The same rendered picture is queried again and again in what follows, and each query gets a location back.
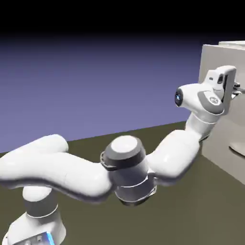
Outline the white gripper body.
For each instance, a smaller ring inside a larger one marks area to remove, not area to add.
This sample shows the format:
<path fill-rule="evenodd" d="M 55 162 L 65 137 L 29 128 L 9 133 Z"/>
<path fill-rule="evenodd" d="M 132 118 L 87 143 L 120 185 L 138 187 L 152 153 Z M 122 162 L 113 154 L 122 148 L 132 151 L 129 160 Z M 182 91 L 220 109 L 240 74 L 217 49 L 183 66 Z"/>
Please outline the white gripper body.
<path fill-rule="evenodd" d="M 236 76 L 236 67 L 231 65 L 226 65 L 224 68 L 224 80 L 223 80 L 223 106 L 224 106 L 224 115 L 229 112 L 230 103 L 232 100 L 232 92 L 234 89 L 234 82 Z"/>

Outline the pale grey drawer front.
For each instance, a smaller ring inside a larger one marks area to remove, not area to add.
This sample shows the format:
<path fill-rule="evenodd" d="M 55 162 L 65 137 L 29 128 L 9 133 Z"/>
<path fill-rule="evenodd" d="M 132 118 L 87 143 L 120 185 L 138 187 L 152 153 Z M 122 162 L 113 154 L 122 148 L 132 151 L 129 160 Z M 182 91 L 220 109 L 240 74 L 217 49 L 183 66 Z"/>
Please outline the pale grey drawer front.
<path fill-rule="evenodd" d="M 236 67 L 235 81 L 245 89 L 245 41 L 220 41 L 217 45 L 203 45 L 199 83 L 203 82 L 208 70 L 225 65 Z M 245 94 L 231 100 L 226 118 L 245 127 Z"/>
<path fill-rule="evenodd" d="M 245 127 L 223 118 L 204 140 L 202 154 L 245 185 L 245 156 L 232 150 L 231 142 L 245 142 Z"/>

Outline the pale grey cabinet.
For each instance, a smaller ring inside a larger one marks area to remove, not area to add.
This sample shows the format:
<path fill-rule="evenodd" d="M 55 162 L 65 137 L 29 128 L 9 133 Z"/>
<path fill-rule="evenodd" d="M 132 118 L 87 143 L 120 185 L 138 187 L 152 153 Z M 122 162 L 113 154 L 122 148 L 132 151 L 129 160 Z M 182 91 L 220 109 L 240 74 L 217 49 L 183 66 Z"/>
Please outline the pale grey cabinet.
<path fill-rule="evenodd" d="M 236 82 L 245 89 L 245 41 L 221 41 L 203 45 L 199 82 L 209 69 L 236 66 Z M 202 154 L 222 170 L 245 185 L 245 94 L 236 96 L 211 135 L 203 142 Z"/>

